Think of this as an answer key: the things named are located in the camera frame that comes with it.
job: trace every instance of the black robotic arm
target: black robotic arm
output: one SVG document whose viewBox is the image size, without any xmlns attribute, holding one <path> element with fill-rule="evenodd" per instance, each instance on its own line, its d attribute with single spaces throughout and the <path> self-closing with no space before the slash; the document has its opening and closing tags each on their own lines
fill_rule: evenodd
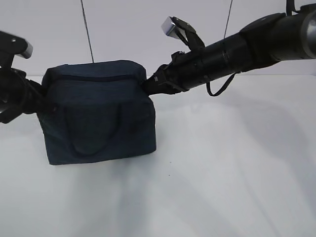
<svg viewBox="0 0 316 237">
<path fill-rule="evenodd" d="M 206 84 L 208 93 L 217 96 L 237 73 L 286 60 L 316 59 L 316 4 L 302 6 L 297 11 L 294 0 L 288 0 L 287 13 L 260 18 L 239 33 L 207 47 L 192 26 L 176 17 L 169 17 L 162 29 L 191 51 L 176 52 L 170 64 L 159 67 L 143 84 L 149 95 L 176 94 Z M 209 83 L 227 75 L 232 76 L 213 94 Z"/>
<path fill-rule="evenodd" d="M 9 123 L 22 113 L 52 112 L 54 105 L 45 100 L 46 91 L 26 79 L 24 71 L 12 68 L 14 56 L 30 58 L 33 47 L 25 39 L 0 32 L 0 122 Z"/>
</svg>

